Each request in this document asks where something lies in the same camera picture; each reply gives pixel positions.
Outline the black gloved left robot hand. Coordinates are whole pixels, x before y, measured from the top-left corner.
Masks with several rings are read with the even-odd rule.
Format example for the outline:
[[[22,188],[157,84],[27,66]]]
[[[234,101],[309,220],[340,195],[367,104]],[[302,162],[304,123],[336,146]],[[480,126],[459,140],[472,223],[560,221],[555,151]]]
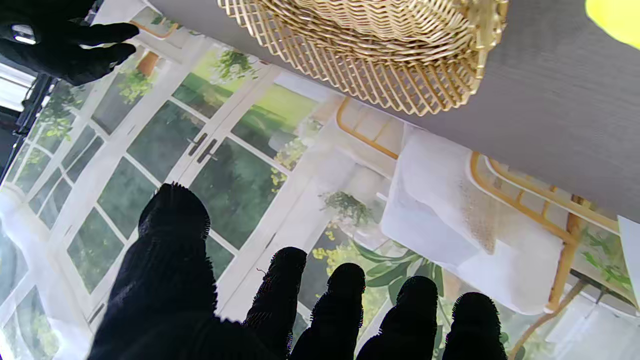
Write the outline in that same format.
[[[142,210],[138,239],[123,257],[89,360],[429,360],[437,335],[438,288],[404,281],[377,335],[359,353],[365,273],[337,267],[291,344],[305,251],[277,251],[242,322],[222,319],[206,255],[210,217],[187,187],[164,183]]]

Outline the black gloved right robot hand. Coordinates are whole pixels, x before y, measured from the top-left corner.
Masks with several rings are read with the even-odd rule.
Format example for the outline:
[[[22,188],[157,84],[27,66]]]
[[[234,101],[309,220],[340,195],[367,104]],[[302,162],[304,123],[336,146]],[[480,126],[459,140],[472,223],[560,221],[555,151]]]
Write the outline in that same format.
[[[93,0],[3,0],[1,54],[37,73],[80,86],[99,80],[137,48],[132,23],[82,24]]]

